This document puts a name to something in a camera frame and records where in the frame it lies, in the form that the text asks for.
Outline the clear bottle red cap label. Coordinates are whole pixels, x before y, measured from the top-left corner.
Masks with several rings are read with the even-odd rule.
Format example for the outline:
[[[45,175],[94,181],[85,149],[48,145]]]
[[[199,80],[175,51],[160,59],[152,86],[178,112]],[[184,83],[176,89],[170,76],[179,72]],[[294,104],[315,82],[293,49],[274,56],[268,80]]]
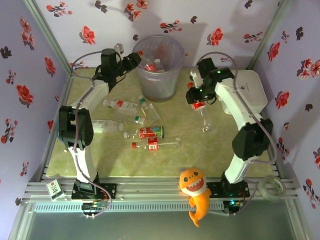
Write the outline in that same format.
[[[145,55],[143,51],[139,51],[138,54],[141,57],[140,64],[142,65],[142,68],[148,72],[155,73],[157,68],[155,66],[154,58],[152,56]]]
[[[149,137],[140,141],[132,142],[133,149],[141,149],[146,151],[158,151],[163,149],[176,149],[181,146],[179,138],[158,138]]]
[[[201,128],[203,133],[207,133],[213,130],[213,122],[210,117],[207,105],[204,101],[198,101],[192,103],[191,107],[193,111],[197,114],[198,119],[201,122]]]

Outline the small bottle white cap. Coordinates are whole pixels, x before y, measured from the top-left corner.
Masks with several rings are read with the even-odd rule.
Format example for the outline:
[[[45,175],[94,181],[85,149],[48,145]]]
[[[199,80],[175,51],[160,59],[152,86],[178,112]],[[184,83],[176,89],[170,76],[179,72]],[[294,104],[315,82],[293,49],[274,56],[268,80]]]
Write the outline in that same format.
[[[155,66],[156,73],[164,73],[165,72],[165,69],[164,69],[163,64],[161,63],[160,59],[154,60],[154,66]]]

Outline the translucent plastic bin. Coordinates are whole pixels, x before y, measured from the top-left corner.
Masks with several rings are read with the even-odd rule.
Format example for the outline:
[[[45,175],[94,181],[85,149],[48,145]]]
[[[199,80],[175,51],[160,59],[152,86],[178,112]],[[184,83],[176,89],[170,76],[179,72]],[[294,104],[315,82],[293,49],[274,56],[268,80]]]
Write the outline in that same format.
[[[164,72],[149,72],[137,67],[142,94],[152,102],[166,102],[177,91],[180,71],[185,59],[185,50],[175,39],[152,35],[139,41],[132,50],[134,53],[143,51],[146,56],[160,59]]]

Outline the clear bottle red white label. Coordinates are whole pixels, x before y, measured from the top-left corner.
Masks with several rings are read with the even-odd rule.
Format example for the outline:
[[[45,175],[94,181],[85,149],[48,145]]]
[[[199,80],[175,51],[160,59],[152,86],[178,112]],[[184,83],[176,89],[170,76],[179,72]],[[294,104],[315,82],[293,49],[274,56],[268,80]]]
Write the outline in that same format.
[[[136,112],[138,105],[124,100],[104,100],[103,106],[127,112]]]

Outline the clear bottle large colourful label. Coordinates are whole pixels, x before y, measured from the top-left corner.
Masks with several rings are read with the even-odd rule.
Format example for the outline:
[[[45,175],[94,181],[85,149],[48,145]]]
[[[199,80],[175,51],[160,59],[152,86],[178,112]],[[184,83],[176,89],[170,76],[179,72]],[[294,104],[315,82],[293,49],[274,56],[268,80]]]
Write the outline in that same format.
[[[163,126],[146,126],[141,128],[135,128],[123,133],[125,139],[145,139],[145,138],[164,138]]]

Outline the white lidded plastic box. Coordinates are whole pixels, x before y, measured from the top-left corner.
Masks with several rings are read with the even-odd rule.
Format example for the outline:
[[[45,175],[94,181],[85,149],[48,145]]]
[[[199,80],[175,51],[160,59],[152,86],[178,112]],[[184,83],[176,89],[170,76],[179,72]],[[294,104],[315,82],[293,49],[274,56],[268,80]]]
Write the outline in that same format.
[[[253,70],[232,70],[236,79],[227,78],[217,85],[218,100],[221,101],[223,111],[228,115],[245,114],[246,108],[234,90],[238,90],[241,97],[249,105],[254,114],[260,114],[266,107],[268,99],[259,75]]]

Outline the orange shark plush toy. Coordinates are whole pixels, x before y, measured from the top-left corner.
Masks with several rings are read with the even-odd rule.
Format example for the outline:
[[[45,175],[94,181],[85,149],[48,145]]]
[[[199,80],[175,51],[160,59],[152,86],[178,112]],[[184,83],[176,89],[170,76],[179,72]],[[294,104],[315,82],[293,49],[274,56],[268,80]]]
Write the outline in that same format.
[[[211,190],[207,187],[204,172],[195,167],[183,168],[179,176],[179,188],[182,193],[189,196],[188,203],[195,211],[189,211],[189,217],[196,227],[210,208]]]

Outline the clear tape roll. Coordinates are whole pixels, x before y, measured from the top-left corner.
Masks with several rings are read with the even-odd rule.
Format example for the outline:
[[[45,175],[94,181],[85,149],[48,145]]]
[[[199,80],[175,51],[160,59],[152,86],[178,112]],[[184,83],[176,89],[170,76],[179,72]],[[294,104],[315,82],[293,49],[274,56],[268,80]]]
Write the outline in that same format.
[[[258,190],[261,196],[269,201],[277,201],[282,199],[287,188],[285,183],[276,176],[266,176],[258,183]]]

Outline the small white card red logo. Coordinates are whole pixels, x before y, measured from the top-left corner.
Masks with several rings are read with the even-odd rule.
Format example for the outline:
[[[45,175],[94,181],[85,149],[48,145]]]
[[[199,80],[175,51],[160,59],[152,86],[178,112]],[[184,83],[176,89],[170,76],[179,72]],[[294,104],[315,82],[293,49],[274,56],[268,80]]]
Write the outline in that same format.
[[[64,195],[64,191],[58,181],[58,179],[54,179],[46,184],[46,188],[50,199],[52,201],[56,201],[58,198]]]

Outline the aluminium side rail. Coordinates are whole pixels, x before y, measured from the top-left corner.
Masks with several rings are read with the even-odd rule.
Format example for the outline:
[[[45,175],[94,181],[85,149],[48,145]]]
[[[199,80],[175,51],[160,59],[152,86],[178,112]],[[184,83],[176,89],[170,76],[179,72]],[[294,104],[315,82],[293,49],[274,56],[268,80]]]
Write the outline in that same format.
[[[53,163],[58,162],[58,157],[60,161],[66,160],[67,164],[71,163],[71,154],[67,151],[65,154],[58,153],[59,150],[62,151],[62,142],[58,139],[58,121],[59,121],[59,109],[62,105],[66,105],[68,103],[69,95],[72,89],[74,77],[72,75],[68,76],[62,91],[62,94],[59,98],[58,102],[58,110],[55,114],[52,128],[49,133],[48,142],[43,155],[43,168],[40,173],[39,181],[44,181],[45,179],[52,179],[54,174],[47,176],[47,172],[49,167],[52,167]]]
[[[273,127],[272,133],[270,134],[274,144],[270,143],[268,149],[264,151],[263,154],[259,157],[259,160],[270,162],[274,159],[274,156],[276,156],[275,160],[270,166],[272,167],[273,174],[282,179],[285,177],[285,173],[283,171],[283,156],[282,152],[280,151],[280,143],[278,141],[278,138],[274,134],[274,130],[275,127]]]

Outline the aluminium corner post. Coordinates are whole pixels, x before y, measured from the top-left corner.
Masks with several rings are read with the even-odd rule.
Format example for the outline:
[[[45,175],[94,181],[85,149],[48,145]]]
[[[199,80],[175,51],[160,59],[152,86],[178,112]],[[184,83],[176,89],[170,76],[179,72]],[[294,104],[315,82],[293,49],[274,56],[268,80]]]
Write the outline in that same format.
[[[71,76],[72,70],[70,64],[62,51],[56,37],[54,36],[48,22],[46,21],[43,13],[41,12],[40,7],[38,6],[36,0],[22,0],[29,12],[31,13],[33,19],[40,28],[42,34],[49,43],[51,49],[53,50],[55,56],[58,58],[59,63],[62,65],[65,72]]]
[[[276,12],[269,23],[265,33],[263,34],[263,38],[260,41],[257,50],[255,51],[249,65],[246,67],[247,70],[252,70],[256,65],[257,61],[260,59],[263,51],[268,45],[268,41],[273,37],[274,32],[277,30],[277,27],[282,22],[286,12],[290,8],[292,2],[294,0],[280,0],[277,6]]]

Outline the aluminium frame rails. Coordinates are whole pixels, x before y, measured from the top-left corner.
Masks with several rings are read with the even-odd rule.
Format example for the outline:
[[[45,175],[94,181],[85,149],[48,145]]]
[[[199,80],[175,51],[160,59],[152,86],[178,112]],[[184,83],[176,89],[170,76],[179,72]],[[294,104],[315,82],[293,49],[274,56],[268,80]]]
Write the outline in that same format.
[[[46,185],[53,178],[45,178],[41,182],[29,182],[25,192],[22,195],[21,202],[27,203],[31,201],[50,202]],[[71,201],[73,185],[75,178],[58,178],[64,196],[57,199],[57,202]],[[286,187],[286,195],[282,199],[297,199],[298,193],[291,179],[282,179]],[[102,183],[116,184],[115,201],[116,202],[185,202],[189,200],[189,196],[183,193],[179,188],[178,177],[107,177],[101,180]],[[255,184],[248,182],[248,189],[252,200],[263,200],[261,194],[257,192],[253,195]],[[231,201],[243,200],[242,195],[239,197],[217,197],[218,193],[213,194],[212,201]]]

